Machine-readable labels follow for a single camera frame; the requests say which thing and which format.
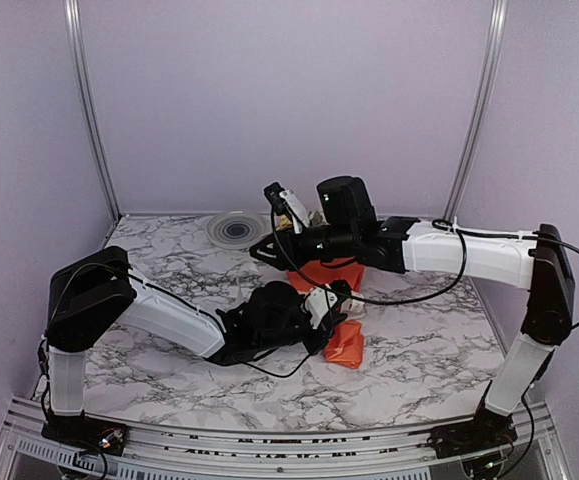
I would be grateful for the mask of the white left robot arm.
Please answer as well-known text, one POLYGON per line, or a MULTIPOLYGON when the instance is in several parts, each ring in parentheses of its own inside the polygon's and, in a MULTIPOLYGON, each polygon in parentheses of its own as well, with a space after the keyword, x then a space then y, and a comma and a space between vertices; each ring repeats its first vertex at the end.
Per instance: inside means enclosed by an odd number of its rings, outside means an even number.
POLYGON ((337 294, 308 294, 273 281, 228 310, 209 312, 156 285, 134 269, 127 252, 107 247, 58 270, 50 280, 45 330, 51 413, 75 445, 94 438, 84 410, 88 351, 115 324, 163 338, 218 366, 252 365, 279 348, 324 349, 340 312, 337 294))

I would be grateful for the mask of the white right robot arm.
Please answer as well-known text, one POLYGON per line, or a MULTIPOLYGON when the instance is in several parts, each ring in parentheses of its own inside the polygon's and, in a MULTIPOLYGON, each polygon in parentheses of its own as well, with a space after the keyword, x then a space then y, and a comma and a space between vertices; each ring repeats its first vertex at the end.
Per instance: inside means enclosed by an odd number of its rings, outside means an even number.
POLYGON ((465 230, 456 223, 391 216, 380 220, 363 180, 338 176, 318 184, 325 222, 310 223, 290 189, 274 182, 263 190, 272 217, 285 215, 288 229, 273 230, 251 255, 281 271, 300 273, 312 261, 353 260, 365 267, 404 274, 434 272, 488 280, 528 292, 519 333, 487 387, 464 438, 484 448, 503 431, 530 385, 573 328, 575 280, 559 231, 465 230))

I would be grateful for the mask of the yellow daisy fake bunch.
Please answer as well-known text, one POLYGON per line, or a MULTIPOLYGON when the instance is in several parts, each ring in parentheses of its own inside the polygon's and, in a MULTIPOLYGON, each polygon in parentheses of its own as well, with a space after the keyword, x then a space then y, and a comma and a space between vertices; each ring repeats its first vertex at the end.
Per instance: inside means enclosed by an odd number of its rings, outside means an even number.
POLYGON ((276 216, 274 222, 275 229, 279 231, 293 228, 293 222, 287 215, 276 216))

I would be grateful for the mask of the brown orange wrapping paper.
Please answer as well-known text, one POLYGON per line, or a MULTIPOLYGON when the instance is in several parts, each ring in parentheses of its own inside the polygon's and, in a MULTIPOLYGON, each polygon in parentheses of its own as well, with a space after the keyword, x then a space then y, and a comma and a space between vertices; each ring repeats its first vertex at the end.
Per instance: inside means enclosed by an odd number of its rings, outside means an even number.
MULTIPOLYGON (((301 272, 319 284, 333 288, 336 281, 344 281, 350 294, 358 295, 365 268, 352 258, 339 258, 326 263, 310 261, 301 272)), ((324 359, 349 369, 357 370, 364 355, 365 338, 361 332, 360 319, 365 316, 364 304, 358 300, 341 298, 334 307, 333 317, 326 315, 321 325, 325 327, 324 339, 319 341, 317 353, 324 359)))

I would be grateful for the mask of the cream ribbon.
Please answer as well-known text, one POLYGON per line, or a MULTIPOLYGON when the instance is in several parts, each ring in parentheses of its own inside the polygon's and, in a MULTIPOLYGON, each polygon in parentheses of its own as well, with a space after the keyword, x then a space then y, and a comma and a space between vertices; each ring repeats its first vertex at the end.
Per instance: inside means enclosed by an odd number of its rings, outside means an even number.
MULTIPOLYGON (((244 302, 244 296, 240 283, 237 283, 238 290, 233 303, 233 307, 244 302)), ((348 320, 359 320, 366 316, 366 308, 359 300, 344 300, 340 307, 340 312, 347 315, 348 320)))

